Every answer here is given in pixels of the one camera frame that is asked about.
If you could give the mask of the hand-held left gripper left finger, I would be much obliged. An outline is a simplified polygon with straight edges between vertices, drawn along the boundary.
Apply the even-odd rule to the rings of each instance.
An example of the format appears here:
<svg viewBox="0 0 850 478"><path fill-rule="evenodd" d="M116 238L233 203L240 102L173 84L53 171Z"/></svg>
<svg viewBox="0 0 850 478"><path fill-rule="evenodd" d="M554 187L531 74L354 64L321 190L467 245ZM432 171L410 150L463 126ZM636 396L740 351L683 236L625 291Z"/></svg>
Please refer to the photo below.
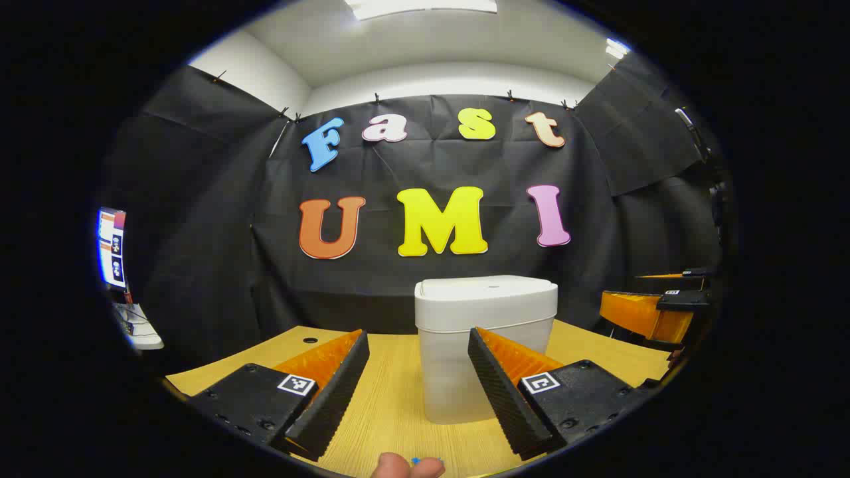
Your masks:
<svg viewBox="0 0 850 478"><path fill-rule="evenodd" d="M358 329L274 367L246 363L188 403L252 443L317 461L336 435L369 357L368 334Z"/></svg>

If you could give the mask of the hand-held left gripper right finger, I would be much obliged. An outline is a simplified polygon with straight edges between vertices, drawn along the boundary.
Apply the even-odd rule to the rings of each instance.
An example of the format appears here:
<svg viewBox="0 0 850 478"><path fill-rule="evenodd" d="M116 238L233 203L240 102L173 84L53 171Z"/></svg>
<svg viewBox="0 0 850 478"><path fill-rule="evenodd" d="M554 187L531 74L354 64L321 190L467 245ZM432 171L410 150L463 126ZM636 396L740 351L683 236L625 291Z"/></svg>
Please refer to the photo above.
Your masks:
<svg viewBox="0 0 850 478"><path fill-rule="evenodd" d="M512 452L528 460L585 441L649 399L597 363L568 365L480 327L467 354Z"/></svg>

